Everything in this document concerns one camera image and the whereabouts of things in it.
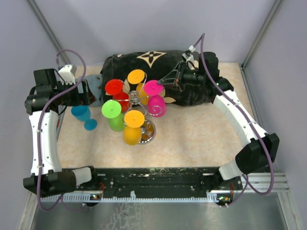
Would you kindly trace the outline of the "magenta plastic wine glass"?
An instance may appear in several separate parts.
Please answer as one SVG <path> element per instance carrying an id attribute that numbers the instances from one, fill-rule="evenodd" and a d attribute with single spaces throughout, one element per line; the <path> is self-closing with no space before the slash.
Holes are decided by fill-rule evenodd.
<path id="1" fill-rule="evenodd" d="M 144 86 L 144 91 L 149 95 L 146 106 L 147 111 L 154 117 L 162 117 L 166 113 L 166 104 L 162 96 L 163 85 L 158 84 L 158 80 L 150 80 Z"/>

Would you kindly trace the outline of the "red plastic wine glass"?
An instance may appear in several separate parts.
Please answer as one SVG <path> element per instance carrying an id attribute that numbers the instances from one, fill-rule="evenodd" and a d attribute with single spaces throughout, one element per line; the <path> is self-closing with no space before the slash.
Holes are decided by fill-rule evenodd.
<path id="1" fill-rule="evenodd" d="M 130 107 L 129 96 L 123 91 L 124 83 L 119 79 L 112 79 L 105 85 L 107 95 L 112 96 L 112 99 L 119 102 L 121 105 L 121 112 L 125 113 Z"/>

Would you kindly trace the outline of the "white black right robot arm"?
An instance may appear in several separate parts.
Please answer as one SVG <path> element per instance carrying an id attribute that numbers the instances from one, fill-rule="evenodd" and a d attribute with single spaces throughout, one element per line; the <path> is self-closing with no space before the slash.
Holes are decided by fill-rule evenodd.
<path id="1" fill-rule="evenodd" d="M 219 167 L 214 178 L 215 186 L 224 190 L 234 177 L 248 175 L 266 166 L 272 171 L 279 137 L 265 131 L 248 113 L 229 80 L 220 76 L 215 53 L 200 53 L 199 61 L 196 69 L 191 69 L 189 60 L 178 62 L 158 84 L 181 92 L 191 87 L 200 90 L 205 101 L 224 114 L 239 137 L 242 150 L 234 160 Z"/>

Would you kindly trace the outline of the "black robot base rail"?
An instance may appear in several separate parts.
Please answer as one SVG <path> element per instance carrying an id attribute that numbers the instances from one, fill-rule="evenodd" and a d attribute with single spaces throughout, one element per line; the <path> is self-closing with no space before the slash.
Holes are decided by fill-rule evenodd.
<path id="1" fill-rule="evenodd" d="M 242 189 L 239 176 L 223 181 L 217 167 L 100 168 L 93 182 L 80 185 L 78 192 L 98 195 L 95 201 L 231 201 Z"/>

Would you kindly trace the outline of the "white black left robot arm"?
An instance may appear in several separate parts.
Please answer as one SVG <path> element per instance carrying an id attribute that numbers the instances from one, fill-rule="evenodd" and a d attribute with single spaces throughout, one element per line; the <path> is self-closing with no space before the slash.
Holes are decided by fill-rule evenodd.
<path id="1" fill-rule="evenodd" d="M 87 80 L 63 94 L 63 91 L 75 84 L 75 72 L 74 65 L 66 65 L 59 70 L 34 71 L 36 85 L 24 103 L 32 126 L 33 163 L 31 175 L 23 179 L 23 185 L 39 197 L 70 193 L 79 186 L 94 190 L 100 184 L 93 166 L 63 170 L 59 161 L 57 127 L 60 106 L 71 107 L 71 113 L 77 120 L 84 122 L 85 129 L 91 131 L 97 126 L 88 107 L 96 98 Z"/>

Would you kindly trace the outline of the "blue plastic wine glass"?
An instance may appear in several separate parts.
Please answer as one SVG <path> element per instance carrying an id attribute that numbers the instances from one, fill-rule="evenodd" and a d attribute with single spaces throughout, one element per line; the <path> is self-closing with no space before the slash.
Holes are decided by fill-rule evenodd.
<path id="1" fill-rule="evenodd" d="M 72 115 L 79 121 L 84 122 L 84 128 L 92 131 L 97 127 L 97 121 L 91 118 L 89 106 L 79 105 L 73 106 L 71 109 Z"/>

